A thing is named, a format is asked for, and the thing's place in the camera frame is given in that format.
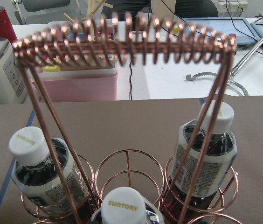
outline white bottle cap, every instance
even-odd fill
[[[35,166],[49,154],[48,145],[42,130],[38,127],[25,127],[10,138],[9,150],[24,166]]]
[[[101,207],[103,224],[145,224],[143,197],[129,187],[120,187],[106,195]]]
[[[204,105],[205,103],[202,105],[202,108],[199,113],[199,117],[202,112],[202,109],[204,108]],[[206,116],[201,124],[201,128],[203,130],[208,130],[208,126],[210,123],[211,114],[213,112],[214,105],[215,105],[215,100],[212,100],[209,106],[209,109],[206,113]],[[223,134],[226,131],[230,130],[233,118],[234,118],[234,110],[232,109],[232,107],[222,102],[219,113],[217,114],[215,126],[214,126],[212,133],[213,134]]]

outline brown table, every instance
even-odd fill
[[[232,131],[238,156],[233,167],[239,173],[238,197],[225,214],[247,224],[263,223],[263,97],[226,96],[224,101],[235,110]],[[179,126],[197,117],[200,102],[170,99],[55,106],[75,150],[96,170],[107,155],[126,148],[146,151],[164,167],[173,153]],[[31,110],[31,105],[0,105],[0,190],[12,161],[9,138],[27,124]],[[45,114],[51,135],[60,137],[46,109]],[[36,119],[32,125],[38,125]],[[141,190],[149,191],[144,185]],[[10,181],[0,206],[0,224],[36,221],[24,210],[20,193]]]

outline person's leg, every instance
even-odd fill
[[[180,17],[217,17],[211,0],[176,0],[175,13]]]
[[[105,14],[108,19],[112,18],[112,12],[116,11],[119,21],[124,21],[125,13],[129,11],[134,21],[138,12],[149,3],[149,0],[107,0],[106,3],[114,6],[114,8],[103,7],[102,13]]]

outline white table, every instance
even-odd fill
[[[249,22],[257,18],[248,18]],[[37,25],[14,25],[18,38],[26,37],[36,31],[41,31],[51,24]],[[119,29],[124,27],[123,22],[119,22]],[[125,32],[120,32],[120,39],[124,38]],[[248,50],[239,50],[234,59],[235,66],[246,54]],[[134,66],[132,66],[132,97],[133,99],[163,99],[163,98],[202,98],[206,97],[213,84],[214,77],[203,76],[195,81],[187,81],[186,75],[192,76],[200,72],[217,73],[219,65],[210,64],[176,64],[171,57],[169,63],[164,64],[162,56],[158,63],[152,63],[152,55],[147,58],[147,64],[142,65],[141,56]],[[124,67],[118,67],[118,97],[117,100],[128,100],[129,95],[129,63]],[[254,53],[235,76],[235,81],[246,88],[250,96],[263,95],[263,55]],[[228,88],[226,94],[238,96],[242,91],[237,87]]]

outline blue line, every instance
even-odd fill
[[[203,103],[205,103],[205,100],[203,98],[199,98],[200,104],[202,105]]]
[[[28,120],[28,122],[26,124],[26,127],[31,126],[31,124],[33,122],[33,119],[34,119],[34,116],[35,116],[35,112],[33,110],[31,112],[31,114],[30,114],[30,117],[29,117],[29,120]],[[15,163],[15,158],[13,158],[12,161],[11,161],[11,164],[10,164],[8,172],[7,172],[6,176],[5,176],[2,188],[0,190],[0,206],[2,204],[2,201],[3,201],[4,195],[6,193],[7,187],[9,185],[9,181],[10,181],[10,178],[11,178],[11,172],[12,172],[12,169],[14,167],[14,163]]]

